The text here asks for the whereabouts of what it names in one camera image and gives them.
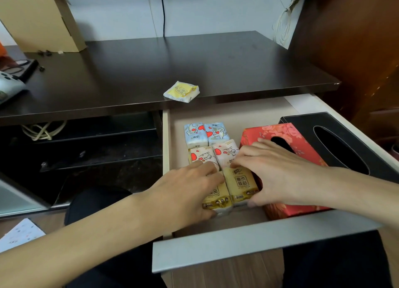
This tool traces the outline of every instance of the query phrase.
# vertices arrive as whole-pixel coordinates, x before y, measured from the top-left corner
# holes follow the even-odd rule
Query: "white wall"
[[[282,0],[288,6],[291,0]],[[71,11],[86,40],[148,38],[162,36],[161,0],[70,0]],[[272,39],[284,10],[280,0],[164,0],[166,36],[256,30]],[[293,14],[290,35],[302,9]],[[0,23],[0,40],[15,44]]]

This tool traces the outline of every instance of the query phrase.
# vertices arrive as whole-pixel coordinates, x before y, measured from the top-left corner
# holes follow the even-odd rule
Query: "black cable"
[[[165,6],[164,6],[164,0],[161,1],[162,1],[162,10],[164,12],[164,37],[165,37]]]

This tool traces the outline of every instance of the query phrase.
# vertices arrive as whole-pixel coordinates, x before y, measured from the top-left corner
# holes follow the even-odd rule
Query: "floor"
[[[36,215],[30,219],[44,232],[50,233],[63,226],[64,213]],[[0,221],[0,237],[20,221]],[[388,255],[393,286],[399,288],[399,230],[384,227],[380,234]],[[280,288],[283,272],[282,250],[274,249],[180,268],[162,277],[168,288]]]

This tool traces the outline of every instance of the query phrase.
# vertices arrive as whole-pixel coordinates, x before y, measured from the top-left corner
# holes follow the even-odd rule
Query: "forearm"
[[[309,192],[312,203],[346,210],[399,227],[399,185],[345,168],[329,168],[329,178]]]
[[[61,230],[0,255],[0,287],[57,287],[159,234],[149,203],[129,196]]]

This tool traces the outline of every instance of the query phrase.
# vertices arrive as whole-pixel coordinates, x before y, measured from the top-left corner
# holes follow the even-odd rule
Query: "black tissue box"
[[[292,123],[329,166],[399,183],[399,174],[329,113],[282,117]]]

